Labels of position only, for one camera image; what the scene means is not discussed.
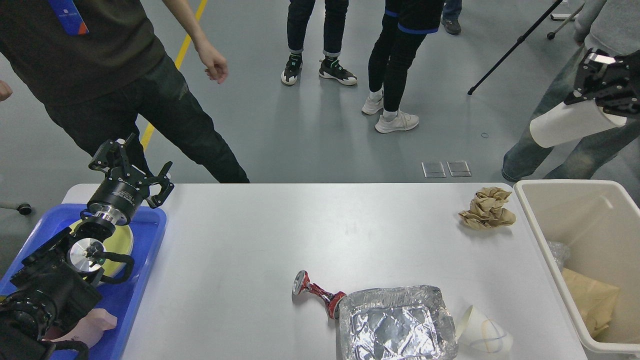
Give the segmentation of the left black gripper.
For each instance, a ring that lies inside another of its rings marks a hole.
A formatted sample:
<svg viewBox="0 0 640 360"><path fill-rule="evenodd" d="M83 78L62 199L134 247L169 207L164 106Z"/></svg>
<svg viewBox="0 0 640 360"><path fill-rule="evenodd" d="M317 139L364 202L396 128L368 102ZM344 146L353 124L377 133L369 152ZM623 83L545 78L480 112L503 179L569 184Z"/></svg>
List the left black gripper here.
<svg viewBox="0 0 640 360"><path fill-rule="evenodd" d="M160 207L175 187L169 176L172 161L166 162L157 175L146 177L145 186L125 182L133 180L136 174L126 153L134 137L135 133L132 133L126 140L103 142L89 162L89 169L104 173L105 180L87 202L87 209L92 215L117 226L128 225L144 199L150 208ZM151 194L151 187L156 185L160 186L160 191Z"/></svg>

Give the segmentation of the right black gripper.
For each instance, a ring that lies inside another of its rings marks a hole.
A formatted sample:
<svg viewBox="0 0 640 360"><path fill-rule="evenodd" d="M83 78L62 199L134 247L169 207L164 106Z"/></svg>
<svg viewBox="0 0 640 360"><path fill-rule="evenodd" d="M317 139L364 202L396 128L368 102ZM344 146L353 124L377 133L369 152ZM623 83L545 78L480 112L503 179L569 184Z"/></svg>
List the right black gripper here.
<svg viewBox="0 0 640 360"><path fill-rule="evenodd" d="M639 98L640 55L611 56L597 49L589 50L582 59L573 90L567 94L564 104L594 101L605 114L639 119Z"/></svg>

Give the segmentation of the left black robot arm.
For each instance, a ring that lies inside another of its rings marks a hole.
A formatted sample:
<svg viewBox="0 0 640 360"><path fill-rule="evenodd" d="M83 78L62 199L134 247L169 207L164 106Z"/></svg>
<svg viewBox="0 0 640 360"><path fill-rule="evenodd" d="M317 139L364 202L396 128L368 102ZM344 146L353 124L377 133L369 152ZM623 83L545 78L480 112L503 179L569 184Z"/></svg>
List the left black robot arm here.
<svg viewBox="0 0 640 360"><path fill-rule="evenodd" d="M133 256L105 246L117 226L128 225L143 201L157 208L174 189L166 162L161 171L144 173L130 162L124 142L105 141L89 168L104 174L103 182L80 212L80 223L53 235L22 260L10 278L15 290L1 301L1 358L48 360L55 351L76 351L87 360L82 340L46 339L52 328L71 331L103 298L98 285L126 282L134 271Z"/></svg>

